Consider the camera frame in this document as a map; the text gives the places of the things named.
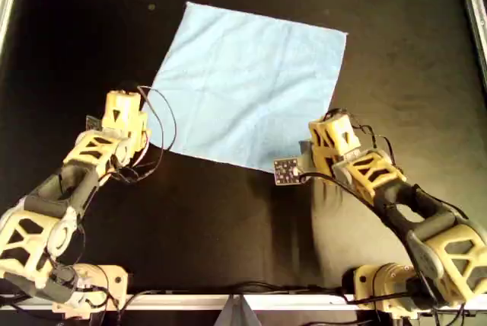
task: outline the light blue cloth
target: light blue cloth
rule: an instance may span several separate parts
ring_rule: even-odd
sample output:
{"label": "light blue cloth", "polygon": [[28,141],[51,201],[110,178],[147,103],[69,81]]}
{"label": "light blue cloth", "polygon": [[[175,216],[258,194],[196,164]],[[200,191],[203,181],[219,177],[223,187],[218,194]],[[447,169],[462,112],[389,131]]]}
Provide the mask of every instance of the light blue cloth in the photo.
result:
{"label": "light blue cloth", "polygon": [[[173,151],[268,172],[275,158],[299,155],[308,123],[328,109],[345,40],[337,30],[188,2],[152,85],[176,116]],[[157,93],[148,97],[167,147],[170,112]],[[159,124],[144,109],[160,147]]]}

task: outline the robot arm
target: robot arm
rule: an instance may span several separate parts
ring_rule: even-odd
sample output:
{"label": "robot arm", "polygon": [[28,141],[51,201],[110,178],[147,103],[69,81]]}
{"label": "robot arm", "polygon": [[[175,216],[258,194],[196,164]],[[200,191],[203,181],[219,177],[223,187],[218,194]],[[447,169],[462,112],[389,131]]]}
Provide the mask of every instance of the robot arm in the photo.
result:
{"label": "robot arm", "polygon": [[[346,112],[328,113],[309,128],[310,151],[275,162],[277,185],[299,184],[307,171],[317,171],[345,186],[396,234],[414,264],[415,269],[397,264],[359,267],[354,275],[358,299],[414,294],[377,303],[377,309],[398,318],[414,317],[420,309],[459,305],[487,292],[487,234],[482,228],[408,184],[385,152],[362,149]],[[409,221],[398,204],[423,221]],[[373,304],[361,307],[371,309]]]}
{"label": "robot arm", "polygon": [[140,101],[136,93],[108,93],[101,130],[80,134],[62,167],[3,215],[1,278],[30,296],[75,308],[86,301],[79,292],[87,285],[86,274],[56,258],[68,247],[98,188],[148,145]]}

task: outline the black table surface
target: black table surface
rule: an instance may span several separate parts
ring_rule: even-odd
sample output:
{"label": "black table surface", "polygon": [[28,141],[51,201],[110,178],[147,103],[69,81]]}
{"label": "black table surface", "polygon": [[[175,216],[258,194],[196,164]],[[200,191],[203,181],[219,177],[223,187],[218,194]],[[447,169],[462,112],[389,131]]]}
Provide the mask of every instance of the black table surface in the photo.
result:
{"label": "black table surface", "polygon": [[[487,225],[487,114],[463,0],[15,0],[0,62],[0,210],[58,168],[110,89],[151,84],[185,1],[348,32],[332,105],[389,136],[411,181]],[[137,185],[106,184],[84,227],[82,260],[123,266],[131,291],[322,276],[309,187],[174,153]]]}

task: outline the black cable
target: black cable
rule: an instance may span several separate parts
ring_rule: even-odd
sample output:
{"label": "black cable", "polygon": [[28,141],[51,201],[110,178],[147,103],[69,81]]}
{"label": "black cable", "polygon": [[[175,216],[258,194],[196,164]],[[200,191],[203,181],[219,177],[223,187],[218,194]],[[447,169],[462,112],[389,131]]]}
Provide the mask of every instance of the black cable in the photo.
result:
{"label": "black cable", "polygon": [[32,297],[26,293],[15,294],[12,297],[0,296],[0,308],[5,307],[7,305],[14,305],[14,304],[26,301],[26,300],[31,299],[31,298]]}
{"label": "black cable", "polygon": [[434,318],[434,325],[435,326],[441,326],[441,323],[440,323],[440,318],[438,317],[438,312],[436,311],[436,308],[433,308],[431,310],[431,313],[433,314],[433,318]]}
{"label": "black cable", "polygon": [[458,312],[457,312],[457,314],[455,315],[454,319],[453,319],[453,320],[451,320],[451,321],[450,321],[450,322],[447,324],[447,326],[453,326],[453,324],[454,324],[455,322],[457,322],[458,318],[460,318],[460,316],[461,316],[461,315],[463,315],[463,319],[464,319],[464,318],[465,318],[465,312],[464,312],[464,310],[465,310],[465,303],[463,303],[463,304],[460,306],[460,308],[458,309]]}
{"label": "black cable", "polygon": [[428,194],[431,198],[433,198],[434,200],[437,200],[438,202],[444,204],[445,206],[449,206],[453,209],[455,209],[464,219],[468,219],[469,216],[461,209],[459,208],[458,206],[455,206],[454,204],[451,204],[449,202],[445,202],[444,200],[440,199],[440,198],[437,198],[437,197],[434,197],[432,196],[430,193],[426,192],[422,187],[420,187],[418,184],[414,184],[413,188],[415,189],[420,189],[420,191],[422,191],[423,193],[426,193]]}
{"label": "black cable", "polygon": [[[377,269],[377,271],[375,272],[374,277],[372,278],[372,297],[375,297],[375,280],[377,279],[377,275],[387,265],[389,265],[389,264],[384,264],[384,265],[380,266],[379,269]],[[377,301],[374,302],[374,311],[375,311],[375,315],[377,316],[377,320],[379,321],[379,323],[381,323],[379,311],[377,310]]]}
{"label": "black cable", "polygon": [[147,105],[149,106],[149,108],[152,110],[152,113],[154,114],[154,116],[156,117],[156,119],[158,119],[158,115],[155,113],[154,107],[151,106],[151,102],[149,101],[147,95],[145,95],[144,91],[142,90],[143,88],[147,88],[148,90],[155,91],[157,94],[159,94],[159,96],[161,96],[162,99],[164,100],[164,102],[166,103],[167,108],[169,108],[170,115],[173,118],[173,124],[174,124],[174,137],[173,137],[173,140],[171,141],[171,143],[169,144],[169,146],[166,148],[166,151],[170,151],[173,148],[174,143],[176,142],[176,137],[177,137],[177,123],[176,123],[176,117],[174,116],[173,108],[170,106],[169,101],[164,96],[164,94],[162,94],[158,89],[153,88],[151,86],[139,85],[137,87],[137,90],[138,90],[138,92],[140,92],[140,94],[144,98],[145,102],[147,103]]}
{"label": "black cable", "polygon": [[346,322],[334,322],[334,321],[312,321],[301,326],[334,326],[334,325],[356,325],[370,324],[374,320],[364,320],[364,321],[346,321]]}
{"label": "black cable", "polygon": [[10,305],[12,308],[14,308],[16,311],[18,312],[22,312],[32,318],[36,318],[38,320],[44,320],[44,321],[54,321],[54,322],[59,322],[61,321],[61,318],[59,317],[49,317],[49,316],[42,316],[42,315],[36,315],[35,313],[33,313],[32,311],[28,310],[28,309],[25,309],[25,308],[22,308],[20,307],[19,305],[13,303]]}
{"label": "black cable", "polygon": [[465,309],[462,311],[462,321],[460,323],[460,326],[463,326],[464,323],[465,323]]}
{"label": "black cable", "polygon": [[107,297],[105,298],[105,300],[102,303],[100,303],[99,305],[95,305],[89,299],[86,299],[86,303],[89,304],[89,306],[92,307],[92,308],[100,308],[100,307],[105,306],[105,309],[103,310],[103,314],[101,316],[100,323],[99,323],[99,325],[101,326],[103,324],[103,320],[105,319],[105,315],[107,314],[108,302],[109,301],[112,301],[113,306],[115,307],[117,314],[120,313],[120,309],[119,309],[119,302],[118,302],[118,300],[115,299],[115,297],[113,297],[112,293],[110,293],[110,290],[109,290],[110,282],[108,280],[107,272],[101,266],[99,266],[99,265],[94,265],[94,266],[97,267],[98,269],[100,269],[101,272],[104,274],[105,279],[107,280],[107,287],[104,287],[104,286],[91,286],[90,288],[77,288],[76,291],[77,292],[99,292],[99,291],[101,291],[101,292],[104,292],[107,295]]}
{"label": "black cable", "polygon": [[[161,128],[161,151],[160,151],[159,157],[158,157],[157,161],[155,161],[155,162],[144,163],[144,164],[136,165],[133,168],[130,168],[128,166],[121,166],[121,165],[117,164],[118,160],[117,160],[116,156],[114,155],[114,156],[112,156],[112,160],[115,160],[115,162],[112,162],[112,164],[114,164],[113,166],[115,167],[115,170],[114,171],[108,171],[105,174],[103,174],[100,177],[100,179],[98,179],[99,182],[101,182],[105,177],[111,175],[115,180],[122,181],[125,184],[134,184],[134,183],[137,183],[137,182],[139,182],[141,180],[144,180],[146,177],[148,177],[149,175],[153,174],[154,171],[156,171],[158,169],[159,165],[161,164],[162,156],[164,154],[164,125],[163,125],[163,123],[161,121],[161,118],[157,114],[154,106],[150,102],[147,94],[144,92],[144,90],[143,90],[144,88],[146,88],[148,90],[155,91],[157,94],[159,94],[164,99],[164,101],[166,102],[167,107],[169,108],[171,117],[173,118],[174,137],[173,137],[173,140],[171,141],[171,143],[169,144],[169,146],[165,149],[165,151],[170,151],[173,148],[174,143],[176,142],[176,137],[177,137],[177,122],[176,122],[176,116],[174,115],[173,108],[169,104],[169,101],[156,88],[152,88],[151,86],[145,86],[145,85],[139,85],[139,86],[137,86],[137,90],[138,90],[139,94],[142,96],[142,98],[144,99],[145,103],[147,103],[147,105],[149,106],[149,109],[154,114],[156,120],[159,123],[159,127]],[[145,166],[148,166],[148,165],[152,165],[152,164],[154,164],[154,167],[151,168],[151,169],[149,169],[149,170],[147,170],[144,174],[140,174],[136,170],[134,170],[135,168],[142,168],[142,167],[145,167]],[[122,173],[122,171],[128,171],[128,172],[130,172],[133,175],[133,177],[127,177],[127,176],[125,176]]]}
{"label": "black cable", "polygon": [[120,326],[122,324],[122,316],[123,314],[125,313],[127,307],[129,307],[129,305],[135,301],[135,299],[139,296],[143,296],[143,295],[146,295],[146,294],[156,294],[156,293],[159,293],[160,291],[158,290],[145,290],[143,292],[139,292],[139,293],[136,293],[134,294],[132,297],[130,297],[130,299],[126,302],[125,305],[123,305],[123,307],[120,309],[118,315],[117,315],[117,318],[116,318],[116,326]]}
{"label": "black cable", "polygon": [[385,296],[375,296],[375,297],[368,297],[363,299],[357,299],[354,301],[349,301],[349,305],[364,305],[366,303],[378,302],[378,301],[387,301],[388,299],[398,299],[398,298],[405,298],[410,297],[412,294],[410,292],[397,292],[386,294]]}

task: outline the wire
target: wire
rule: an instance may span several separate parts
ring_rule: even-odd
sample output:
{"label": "wire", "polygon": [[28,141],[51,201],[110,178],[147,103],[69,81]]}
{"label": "wire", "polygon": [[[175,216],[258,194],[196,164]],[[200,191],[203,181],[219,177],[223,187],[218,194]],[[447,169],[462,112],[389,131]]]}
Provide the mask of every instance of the wire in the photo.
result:
{"label": "wire", "polygon": [[[389,265],[389,264],[384,264],[381,267],[379,267],[379,269],[377,269],[377,271],[375,272],[374,277],[372,278],[372,296],[373,297],[375,297],[375,280],[377,279],[377,275],[387,265]],[[374,302],[374,311],[375,311],[375,315],[377,316],[377,320],[379,321],[379,324],[380,324],[381,323],[381,319],[380,319],[379,311],[377,310],[377,301]]]}
{"label": "wire", "polygon": [[149,101],[147,95],[145,94],[145,92],[142,90],[144,88],[147,88],[148,90],[151,90],[151,91],[155,91],[157,94],[159,94],[159,96],[161,96],[164,100],[164,102],[166,103],[167,107],[169,108],[169,111],[170,111],[170,115],[171,117],[173,118],[173,124],[174,124],[174,137],[173,137],[173,140],[170,142],[169,146],[166,148],[166,151],[170,151],[173,146],[174,146],[174,143],[176,142],[176,137],[177,137],[177,123],[176,123],[176,117],[174,116],[174,112],[173,112],[173,108],[170,106],[169,104],[169,101],[167,100],[167,98],[156,88],[153,88],[151,86],[146,86],[146,85],[139,85],[137,86],[137,90],[138,92],[140,92],[140,94],[142,95],[142,97],[144,98],[145,102],[147,103],[147,105],[149,106],[149,108],[152,110],[152,113],[154,114],[154,116],[156,117],[156,119],[158,119],[158,115],[155,113],[155,109],[154,107],[152,107],[152,104],[151,102]]}
{"label": "wire", "polygon": [[349,322],[334,322],[334,321],[313,321],[308,322],[306,324],[302,324],[301,326],[334,326],[334,325],[361,325],[361,324],[370,324],[374,320],[364,320],[364,321],[349,321]]}
{"label": "wire", "polygon": [[377,139],[376,139],[376,137],[382,138],[384,141],[386,141],[387,149],[389,150],[390,160],[391,160],[393,166],[396,167],[396,168],[398,168],[396,166],[396,158],[394,157],[393,145],[390,143],[390,140],[386,136],[382,136],[381,134],[376,134],[374,132],[374,129],[372,128],[372,126],[369,126],[367,124],[361,124],[360,121],[358,120],[358,118],[354,114],[348,112],[344,108],[332,109],[332,110],[329,110],[325,114],[325,116],[323,118],[323,121],[329,119],[330,117],[332,117],[333,115],[338,114],[338,113],[343,113],[343,114],[349,115],[355,121],[355,124],[356,124],[356,125],[353,125],[352,124],[352,128],[353,129],[359,129],[364,134],[367,134],[367,135],[371,136],[371,138],[372,138],[372,146],[375,149],[377,149]]}
{"label": "wire", "polygon": [[420,189],[420,191],[422,191],[423,193],[426,193],[428,194],[431,198],[433,198],[434,200],[437,200],[438,202],[442,203],[443,205],[445,206],[449,206],[453,209],[455,209],[464,219],[468,219],[469,216],[461,209],[459,208],[458,206],[455,206],[454,204],[451,204],[449,202],[445,202],[444,200],[440,199],[440,198],[437,198],[437,197],[434,197],[432,196],[430,193],[427,193],[422,187],[420,187],[418,184],[414,184],[413,185],[413,189],[417,190],[417,189]]}
{"label": "wire", "polygon": [[125,305],[123,305],[123,307],[120,309],[118,315],[117,315],[117,318],[116,318],[116,326],[120,326],[122,324],[122,316],[123,314],[125,313],[127,307],[129,307],[129,305],[135,301],[135,299],[139,296],[143,296],[143,295],[146,295],[146,294],[156,294],[156,293],[159,293],[160,291],[158,290],[145,290],[143,292],[139,292],[139,293],[136,293],[134,294],[132,297],[130,297],[130,299],[126,302]]}
{"label": "wire", "polygon": [[458,318],[460,318],[460,315],[463,315],[463,317],[462,317],[462,323],[463,323],[463,321],[465,320],[465,303],[463,303],[463,304],[460,306],[460,308],[458,309],[458,312],[457,312],[457,314],[455,315],[454,319],[453,319],[453,320],[451,320],[451,321],[450,321],[450,322],[447,324],[447,326],[453,326],[453,324],[454,324],[455,322],[457,322]]}
{"label": "wire", "polygon": [[12,308],[14,308],[16,311],[18,312],[22,312],[32,318],[36,318],[38,320],[44,320],[44,321],[54,321],[54,322],[59,322],[61,321],[61,318],[59,317],[49,317],[49,316],[42,316],[42,315],[36,315],[35,313],[33,313],[32,311],[30,310],[27,310],[25,308],[22,308],[20,307],[19,305],[13,303],[10,305]]}
{"label": "wire", "polygon": [[105,309],[103,310],[103,315],[101,316],[101,319],[100,319],[100,323],[99,325],[101,326],[103,324],[103,320],[105,319],[105,315],[107,314],[107,309],[108,309],[108,301],[112,301],[113,303],[113,306],[115,307],[116,309],[116,312],[117,314],[120,313],[120,309],[119,309],[119,302],[117,299],[115,299],[115,297],[113,297],[112,293],[110,293],[110,290],[109,290],[109,285],[110,285],[110,282],[108,280],[108,275],[107,275],[107,272],[99,265],[94,265],[95,267],[97,267],[98,269],[101,270],[101,272],[104,274],[105,276],[105,279],[107,280],[107,287],[104,287],[104,286],[92,286],[90,288],[76,288],[76,291],[77,292],[104,292],[107,297],[105,298],[105,300],[100,303],[99,305],[94,305],[89,299],[86,299],[86,303],[89,304],[90,307],[92,308],[100,308],[100,307],[103,307],[105,306]]}
{"label": "wire", "polygon": [[[158,89],[152,88],[151,86],[139,85],[139,86],[137,86],[137,90],[138,90],[139,94],[143,97],[145,103],[147,103],[147,105],[149,106],[149,109],[154,114],[155,119],[158,121],[159,127],[161,128],[161,142],[162,142],[161,143],[161,153],[159,154],[157,161],[150,162],[150,163],[139,164],[139,162],[141,161],[141,158],[139,157],[135,161],[135,164],[131,168],[128,166],[122,166],[118,162],[118,158],[115,155],[113,155],[112,158],[110,159],[110,161],[111,161],[112,165],[115,167],[115,170],[114,171],[108,171],[105,174],[103,174],[100,177],[100,179],[98,179],[98,182],[101,182],[105,177],[111,175],[115,180],[122,181],[125,184],[134,184],[134,183],[137,183],[139,181],[144,180],[149,175],[153,174],[154,171],[156,171],[158,169],[159,165],[161,164],[162,156],[164,154],[164,124],[162,123],[161,118],[158,116],[158,114],[157,114],[154,106],[152,105],[151,101],[149,100],[147,94],[144,92],[145,88],[148,90],[155,91],[157,94],[159,94],[163,98],[163,100],[165,101],[167,107],[169,108],[170,115],[173,119],[173,124],[174,124],[174,137],[173,137],[172,141],[170,142],[169,146],[165,150],[170,151],[174,146],[174,143],[176,142],[176,137],[177,137],[177,122],[176,122],[176,116],[174,115],[174,112],[173,112],[173,108],[169,104],[169,101],[166,99],[166,97]],[[142,168],[142,167],[146,167],[148,165],[154,165],[154,167],[147,170],[144,174],[140,174],[135,170],[136,168]],[[122,171],[130,172],[132,177],[125,176],[122,173]]]}
{"label": "wire", "polygon": [[405,298],[410,297],[412,294],[410,292],[397,292],[386,294],[385,296],[375,296],[375,297],[368,297],[363,299],[357,299],[356,301],[348,301],[349,305],[364,305],[366,303],[378,302],[378,301],[387,301],[388,299],[398,299],[398,298]]}
{"label": "wire", "polygon": [[437,312],[436,308],[433,308],[431,310],[431,313],[433,314],[435,326],[441,326],[440,318],[438,317],[438,312]]}

